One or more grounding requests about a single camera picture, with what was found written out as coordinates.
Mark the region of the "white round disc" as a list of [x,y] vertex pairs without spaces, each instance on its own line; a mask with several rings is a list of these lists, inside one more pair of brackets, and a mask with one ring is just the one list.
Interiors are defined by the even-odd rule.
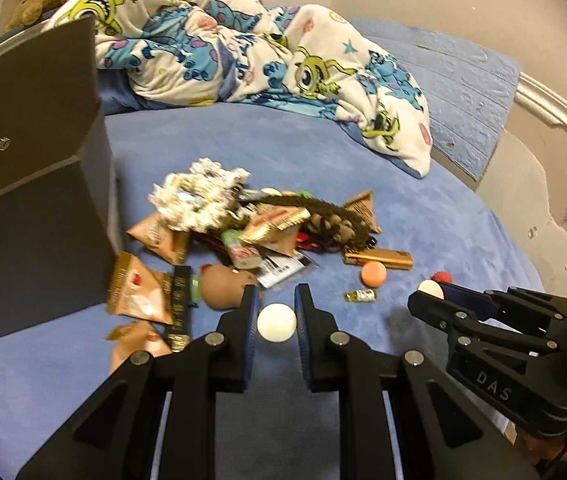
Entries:
[[444,300],[445,294],[442,286],[434,280],[424,280],[418,286],[418,292],[424,292],[437,299]]

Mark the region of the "white ball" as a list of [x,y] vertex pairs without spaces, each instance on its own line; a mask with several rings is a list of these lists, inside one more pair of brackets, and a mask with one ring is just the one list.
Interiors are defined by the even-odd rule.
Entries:
[[286,304],[268,304],[257,317],[257,331],[275,344],[290,339],[297,330],[297,315]]

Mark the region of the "red spiky ball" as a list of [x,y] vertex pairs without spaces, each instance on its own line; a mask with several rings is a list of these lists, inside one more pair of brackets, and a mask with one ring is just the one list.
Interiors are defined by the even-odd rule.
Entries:
[[448,273],[447,271],[437,271],[431,276],[433,281],[441,282],[441,283],[454,283],[453,276]]

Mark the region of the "orange round capsule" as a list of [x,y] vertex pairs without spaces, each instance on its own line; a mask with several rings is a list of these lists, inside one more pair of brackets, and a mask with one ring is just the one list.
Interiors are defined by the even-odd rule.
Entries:
[[361,267],[361,283],[378,288],[387,280],[387,268],[379,261],[368,261]]

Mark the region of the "small yellow oil bottle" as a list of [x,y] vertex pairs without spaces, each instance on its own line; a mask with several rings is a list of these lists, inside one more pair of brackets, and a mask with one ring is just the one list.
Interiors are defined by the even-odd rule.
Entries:
[[344,299],[347,302],[363,304],[364,302],[376,302],[378,300],[378,295],[374,289],[356,289],[346,292],[344,294]]

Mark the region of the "gold rectangular lighter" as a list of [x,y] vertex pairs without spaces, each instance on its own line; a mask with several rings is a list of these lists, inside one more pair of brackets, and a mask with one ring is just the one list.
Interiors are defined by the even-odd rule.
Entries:
[[379,262],[387,269],[409,271],[413,268],[413,256],[409,252],[399,250],[372,248],[361,252],[346,250],[342,256],[343,262],[364,266],[368,262]]

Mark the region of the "blue bed sheet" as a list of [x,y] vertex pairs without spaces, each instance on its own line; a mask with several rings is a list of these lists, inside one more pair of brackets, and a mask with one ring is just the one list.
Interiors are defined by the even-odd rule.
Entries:
[[[443,249],[453,244],[451,227],[459,214],[442,209],[443,171],[422,180],[410,177],[353,142],[334,122],[236,103],[106,117],[100,101],[114,162],[120,229],[151,214],[148,197],[154,184],[206,157],[226,169],[250,173],[239,203],[253,205],[262,226],[287,226],[291,209],[299,207],[253,204],[256,198],[302,195],[342,206],[346,198],[373,188],[375,213],[384,225],[381,245],[407,250],[416,266],[424,266],[426,242]],[[422,352],[467,396],[443,369],[445,340],[430,336],[419,341],[427,329],[408,309],[415,278],[407,276],[395,292],[368,308],[344,301],[354,282],[354,269],[339,256],[326,254],[320,257],[320,270],[302,284],[311,289],[316,308],[331,313],[340,330],[392,356]],[[25,446],[26,459],[18,472],[116,370],[87,341],[101,320],[97,306],[0,337],[0,444]],[[216,330],[225,313],[195,309],[188,324],[190,342]],[[496,427],[492,413],[479,410]],[[212,479],[338,478],[343,479],[338,395],[308,389],[299,335],[270,344],[255,323],[245,391],[216,396]]]

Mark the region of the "brown triangular snack packet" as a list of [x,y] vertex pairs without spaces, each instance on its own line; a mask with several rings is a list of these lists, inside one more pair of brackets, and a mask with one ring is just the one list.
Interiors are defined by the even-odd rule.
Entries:
[[371,190],[366,190],[346,200],[343,207],[355,212],[355,214],[359,214],[365,220],[372,233],[380,234],[382,232],[381,226],[379,226],[373,212],[373,192]]

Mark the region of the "brown fuzzy bear hairband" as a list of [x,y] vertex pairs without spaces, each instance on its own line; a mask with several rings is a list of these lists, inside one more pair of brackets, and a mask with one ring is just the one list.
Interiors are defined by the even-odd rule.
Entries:
[[358,212],[343,206],[302,195],[267,195],[256,198],[253,204],[306,209],[309,218],[302,224],[302,230],[318,245],[320,252],[376,247],[376,237],[369,222]]

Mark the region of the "brown doll head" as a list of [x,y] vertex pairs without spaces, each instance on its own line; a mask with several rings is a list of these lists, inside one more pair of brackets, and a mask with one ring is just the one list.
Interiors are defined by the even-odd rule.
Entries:
[[239,308],[246,286],[258,286],[257,278],[251,272],[220,263],[201,266],[198,291],[203,301],[214,310]]

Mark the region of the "dark open storage box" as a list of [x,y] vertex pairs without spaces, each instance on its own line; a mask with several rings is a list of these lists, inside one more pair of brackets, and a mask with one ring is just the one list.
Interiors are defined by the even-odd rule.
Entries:
[[101,304],[119,237],[82,18],[0,55],[0,337]]

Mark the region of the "cream lace scrunchie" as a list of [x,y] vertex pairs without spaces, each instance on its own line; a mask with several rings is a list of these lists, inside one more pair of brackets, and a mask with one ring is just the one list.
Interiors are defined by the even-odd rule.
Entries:
[[148,200],[174,231],[206,233],[246,226],[256,215],[253,205],[239,203],[248,177],[244,168],[227,170],[200,158],[188,172],[172,172],[162,184],[154,184]]

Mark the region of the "monster print white duvet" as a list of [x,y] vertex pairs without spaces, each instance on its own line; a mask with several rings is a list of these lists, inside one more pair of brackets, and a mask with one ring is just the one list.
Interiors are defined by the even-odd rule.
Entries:
[[262,105],[338,122],[413,177],[427,175],[428,102],[415,77],[337,12],[258,0],[68,0],[59,27],[94,21],[100,70],[170,106]]

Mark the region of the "white bed frame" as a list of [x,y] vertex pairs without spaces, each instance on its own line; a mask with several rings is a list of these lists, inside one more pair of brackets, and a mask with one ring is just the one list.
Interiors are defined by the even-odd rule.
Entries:
[[549,127],[567,132],[567,100],[532,76],[521,72],[515,102]]

